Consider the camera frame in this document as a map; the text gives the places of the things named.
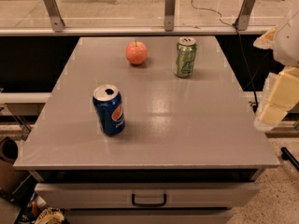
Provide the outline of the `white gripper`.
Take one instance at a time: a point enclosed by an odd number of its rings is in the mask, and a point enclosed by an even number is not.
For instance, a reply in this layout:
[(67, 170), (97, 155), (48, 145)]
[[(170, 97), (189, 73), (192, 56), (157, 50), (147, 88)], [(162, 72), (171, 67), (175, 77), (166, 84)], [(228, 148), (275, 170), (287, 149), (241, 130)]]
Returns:
[(276, 61), (293, 66), (285, 67), (278, 74), (270, 73), (263, 85), (254, 127), (269, 132), (299, 103), (299, 7), (293, 7), (278, 27), (259, 36), (253, 46), (272, 49)]

